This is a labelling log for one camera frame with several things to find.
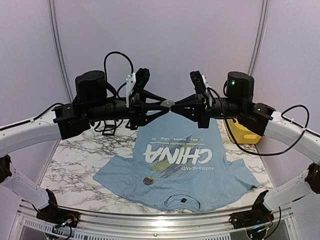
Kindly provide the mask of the light blue printed t-shirt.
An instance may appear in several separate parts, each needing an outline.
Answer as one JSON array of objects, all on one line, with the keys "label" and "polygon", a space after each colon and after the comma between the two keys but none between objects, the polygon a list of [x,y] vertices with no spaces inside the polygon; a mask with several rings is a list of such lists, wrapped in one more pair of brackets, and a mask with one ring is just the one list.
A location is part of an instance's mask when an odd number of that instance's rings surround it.
[{"label": "light blue printed t-shirt", "polygon": [[[154,183],[145,185],[145,177]],[[133,156],[115,155],[93,178],[119,197],[161,211],[215,210],[260,185],[243,159],[227,160],[215,119],[198,128],[173,112],[140,127]]]}]

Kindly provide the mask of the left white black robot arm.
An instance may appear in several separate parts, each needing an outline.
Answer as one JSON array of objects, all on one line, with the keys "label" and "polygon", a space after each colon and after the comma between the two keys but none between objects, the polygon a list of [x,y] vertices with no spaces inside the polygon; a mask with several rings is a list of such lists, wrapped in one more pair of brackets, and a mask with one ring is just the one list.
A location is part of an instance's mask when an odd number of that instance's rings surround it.
[{"label": "left white black robot arm", "polygon": [[128,119],[136,130],[169,112],[164,98],[144,90],[150,78],[147,68],[127,76],[126,99],[108,97],[114,88],[101,70],[91,70],[75,79],[72,103],[54,104],[40,115],[0,128],[0,184],[32,203],[37,217],[58,223],[68,213],[59,208],[53,192],[37,186],[11,165],[9,154],[42,142],[65,140],[89,130],[98,121]]}]

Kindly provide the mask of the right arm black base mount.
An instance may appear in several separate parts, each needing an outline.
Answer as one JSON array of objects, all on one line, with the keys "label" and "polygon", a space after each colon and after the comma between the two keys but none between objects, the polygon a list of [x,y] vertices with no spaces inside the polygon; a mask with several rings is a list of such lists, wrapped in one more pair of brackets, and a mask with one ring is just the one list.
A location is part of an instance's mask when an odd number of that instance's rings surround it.
[{"label": "right arm black base mount", "polygon": [[251,210],[235,212],[230,215],[229,223],[234,229],[246,228],[250,226],[264,224],[273,221],[274,215],[264,205],[264,197],[268,190],[260,193],[253,203]]}]

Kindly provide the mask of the white round brooch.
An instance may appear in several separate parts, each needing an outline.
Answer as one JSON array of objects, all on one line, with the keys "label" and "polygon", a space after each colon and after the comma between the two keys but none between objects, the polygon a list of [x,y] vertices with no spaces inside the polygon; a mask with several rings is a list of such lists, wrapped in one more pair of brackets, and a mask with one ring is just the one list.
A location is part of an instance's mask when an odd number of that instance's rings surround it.
[{"label": "white round brooch", "polygon": [[150,186],[154,183],[154,178],[151,177],[151,176],[147,176],[143,179],[143,184],[144,185],[147,185],[147,186]]}]

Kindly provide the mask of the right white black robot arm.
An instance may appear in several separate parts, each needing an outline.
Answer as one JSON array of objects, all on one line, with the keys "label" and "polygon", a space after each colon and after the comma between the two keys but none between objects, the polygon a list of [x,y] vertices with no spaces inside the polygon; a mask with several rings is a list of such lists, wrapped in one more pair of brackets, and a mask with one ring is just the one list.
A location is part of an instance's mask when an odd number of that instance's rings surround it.
[{"label": "right white black robot arm", "polygon": [[273,220],[273,210],[320,192],[320,135],[286,118],[283,113],[253,103],[254,78],[231,71],[224,84],[224,97],[212,97],[214,91],[199,71],[190,73],[195,94],[176,102],[170,110],[208,128],[211,118],[237,119],[238,123],[259,136],[275,139],[312,160],[307,170],[278,188],[260,193],[251,210],[231,214],[234,228],[258,225]]}]

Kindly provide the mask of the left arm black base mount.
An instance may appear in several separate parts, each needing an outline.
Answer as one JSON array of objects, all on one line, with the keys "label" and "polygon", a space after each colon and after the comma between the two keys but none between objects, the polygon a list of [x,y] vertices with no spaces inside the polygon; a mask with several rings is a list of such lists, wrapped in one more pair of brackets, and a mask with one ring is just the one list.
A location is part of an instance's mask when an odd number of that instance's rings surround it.
[{"label": "left arm black base mount", "polygon": [[48,195],[48,205],[41,209],[35,208],[37,211],[36,217],[40,220],[54,223],[56,225],[61,225],[65,221],[71,220],[71,223],[68,223],[68,225],[72,228],[76,228],[80,213],[78,211],[60,208],[55,194],[49,189],[46,189],[45,191]]}]

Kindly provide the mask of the black brooch box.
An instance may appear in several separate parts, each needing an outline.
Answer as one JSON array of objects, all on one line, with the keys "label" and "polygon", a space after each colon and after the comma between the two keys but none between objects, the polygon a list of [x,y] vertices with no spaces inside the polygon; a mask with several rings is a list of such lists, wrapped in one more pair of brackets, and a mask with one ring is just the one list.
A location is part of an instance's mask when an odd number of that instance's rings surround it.
[{"label": "black brooch box", "polygon": [[113,123],[103,122],[103,129],[101,134],[103,136],[114,136],[117,129],[117,122],[114,120]]}]

